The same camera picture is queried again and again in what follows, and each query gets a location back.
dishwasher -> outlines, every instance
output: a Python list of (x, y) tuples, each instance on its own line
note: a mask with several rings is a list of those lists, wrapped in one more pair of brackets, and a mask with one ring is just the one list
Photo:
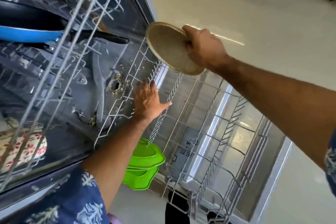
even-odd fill
[[(132, 90), (148, 78), (173, 102), (142, 136), (166, 157), (149, 189), (199, 223), (258, 222), (292, 143), (216, 74), (183, 75), (153, 55), (151, 0), (7, 1), (69, 22), (42, 47), (0, 42), (0, 209), (64, 182), (130, 119)], [(83, 30), (93, 32), (77, 41)]]

left hand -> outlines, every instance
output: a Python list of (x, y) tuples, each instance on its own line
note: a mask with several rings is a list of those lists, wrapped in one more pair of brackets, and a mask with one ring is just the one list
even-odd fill
[(154, 81), (148, 84), (148, 80), (144, 79), (143, 83), (137, 82), (136, 86), (137, 89), (133, 91), (135, 105), (133, 117), (144, 119), (149, 124), (172, 104), (171, 102), (160, 103)]

pan handle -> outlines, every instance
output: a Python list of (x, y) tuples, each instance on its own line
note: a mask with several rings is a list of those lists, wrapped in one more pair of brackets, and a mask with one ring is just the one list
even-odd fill
[[(76, 33), (77, 31), (75, 30), (70, 31), (69, 33), (70, 41), (74, 39)], [(82, 30), (77, 40), (77, 43), (83, 41), (84, 39), (88, 39), (91, 34), (92, 34), (92, 30)], [(93, 37), (103, 38), (107, 41), (114, 42), (116, 44), (128, 44), (129, 43), (129, 39), (126, 37), (122, 37), (119, 35), (113, 35), (113, 34), (106, 33), (103, 31), (98, 31), (98, 30), (95, 31), (95, 33), (93, 34)]]

floral cloth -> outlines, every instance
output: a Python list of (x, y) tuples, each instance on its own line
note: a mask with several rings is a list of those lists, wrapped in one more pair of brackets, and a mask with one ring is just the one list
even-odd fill
[(334, 131), (325, 155), (325, 165), (327, 167), (326, 176), (331, 191), (336, 197), (336, 130)]
[(19, 223), (108, 224), (98, 185), (89, 172), (76, 168), (69, 179), (33, 205)]

green plastic container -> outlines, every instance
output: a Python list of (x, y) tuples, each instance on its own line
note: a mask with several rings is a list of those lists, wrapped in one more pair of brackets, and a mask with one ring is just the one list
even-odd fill
[(127, 170), (149, 170), (165, 162), (166, 158), (159, 147), (153, 143), (147, 147), (147, 143), (147, 139), (140, 139), (133, 151)]
[(149, 188), (149, 185), (158, 171), (158, 166), (149, 170), (126, 170), (122, 183), (127, 184), (133, 190), (145, 190)]

